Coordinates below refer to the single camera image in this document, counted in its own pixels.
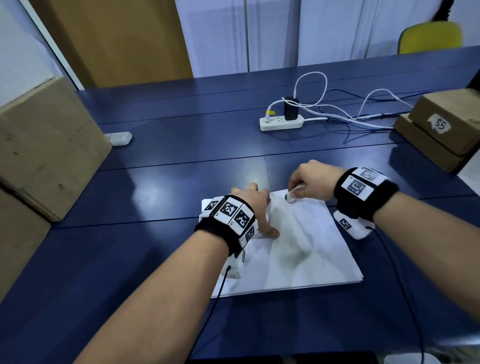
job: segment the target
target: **white paper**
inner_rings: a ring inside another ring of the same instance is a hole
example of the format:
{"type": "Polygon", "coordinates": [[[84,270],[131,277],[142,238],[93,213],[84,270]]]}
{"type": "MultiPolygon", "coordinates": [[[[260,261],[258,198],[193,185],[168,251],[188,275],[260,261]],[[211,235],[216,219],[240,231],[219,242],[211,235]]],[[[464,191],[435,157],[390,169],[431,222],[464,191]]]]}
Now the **white paper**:
{"type": "MultiPolygon", "coordinates": [[[[267,211],[280,237],[272,240],[257,234],[250,240],[245,247],[245,263],[235,267],[234,278],[227,275],[221,297],[363,280],[326,204],[310,198],[289,204],[286,193],[272,192],[267,211]]],[[[202,201],[202,209],[209,201],[202,201]]],[[[222,280],[223,274],[212,297],[218,295],[222,280]]]]}

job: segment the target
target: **yellow chair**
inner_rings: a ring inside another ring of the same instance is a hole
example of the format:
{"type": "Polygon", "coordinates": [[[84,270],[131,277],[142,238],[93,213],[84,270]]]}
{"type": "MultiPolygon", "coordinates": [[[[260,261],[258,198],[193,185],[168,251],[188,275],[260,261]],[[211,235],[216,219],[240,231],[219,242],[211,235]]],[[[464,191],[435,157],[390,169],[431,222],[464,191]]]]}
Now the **yellow chair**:
{"type": "Polygon", "coordinates": [[[398,40],[398,54],[459,48],[462,29],[453,22],[421,23],[405,29],[398,40]]]}

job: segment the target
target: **plug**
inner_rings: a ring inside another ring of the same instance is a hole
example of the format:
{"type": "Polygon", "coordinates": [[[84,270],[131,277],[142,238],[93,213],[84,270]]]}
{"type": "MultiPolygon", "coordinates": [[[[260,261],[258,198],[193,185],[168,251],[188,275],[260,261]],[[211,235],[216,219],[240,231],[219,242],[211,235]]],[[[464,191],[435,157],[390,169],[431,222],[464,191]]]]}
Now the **plug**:
{"type": "MultiPolygon", "coordinates": [[[[298,99],[289,96],[285,97],[285,100],[293,101],[299,103],[298,99]]],[[[286,102],[283,103],[283,116],[285,116],[285,120],[296,120],[299,115],[299,107],[292,106],[287,104],[286,102]]]]}

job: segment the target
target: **table surface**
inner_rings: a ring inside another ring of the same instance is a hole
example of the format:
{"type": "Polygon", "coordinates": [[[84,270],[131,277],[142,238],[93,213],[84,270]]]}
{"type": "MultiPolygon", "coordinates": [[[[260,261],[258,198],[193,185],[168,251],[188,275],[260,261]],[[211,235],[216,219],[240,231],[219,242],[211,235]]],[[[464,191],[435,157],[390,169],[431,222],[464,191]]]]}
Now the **table surface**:
{"type": "MultiPolygon", "coordinates": [[[[465,87],[479,61],[480,47],[469,47],[80,92],[105,133],[130,131],[133,140],[111,151],[0,305],[0,363],[72,362],[188,238],[202,198],[251,181],[284,189],[309,159],[376,168],[403,191],[480,226],[480,197],[396,132],[320,121],[263,133],[258,122],[306,72],[326,73],[329,88],[360,95],[389,88],[403,96],[465,87]]],[[[316,75],[303,78],[301,102],[316,101],[323,85],[316,75]]],[[[353,114],[362,102],[335,91],[325,101],[353,114]]],[[[368,102],[365,109],[400,111],[407,108],[398,102],[368,102]]],[[[334,201],[328,204],[333,209],[334,201]]],[[[362,283],[223,298],[193,356],[415,350],[417,333],[384,247],[373,234],[362,242],[342,234],[362,283]]],[[[480,341],[480,326],[382,236],[427,344],[480,341]]]]}

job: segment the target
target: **black wristband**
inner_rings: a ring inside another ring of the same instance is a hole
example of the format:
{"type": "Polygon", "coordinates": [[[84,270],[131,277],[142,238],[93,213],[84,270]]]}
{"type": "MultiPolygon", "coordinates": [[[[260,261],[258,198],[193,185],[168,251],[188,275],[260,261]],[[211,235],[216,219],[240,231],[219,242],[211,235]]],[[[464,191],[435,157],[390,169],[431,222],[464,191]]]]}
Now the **black wristband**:
{"type": "Polygon", "coordinates": [[[215,220],[213,217],[203,218],[196,226],[195,231],[205,230],[225,240],[228,245],[228,256],[242,251],[238,235],[228,225],[215,220]]]}
{"type": "Polygon", "coordinates": [[[371,172],[373,177],[381,176],[384,178],[380,184],[375,184],[372,179],[363,178],[362,174],[353,174],[357,168],[350,168],[338,180],[335,185],[334,195],[338,200],[337,209],[349,218],[363,218],[373,221],[373,215],[398,191],[398,186],[391,182],[381,173],[374,170],[371,172]],[[342,186],[350,178],[352,183],[346,187],[342,186]],[[363,190],[369,189],[371,192],[367,198],[361,198],[363,190]]]}

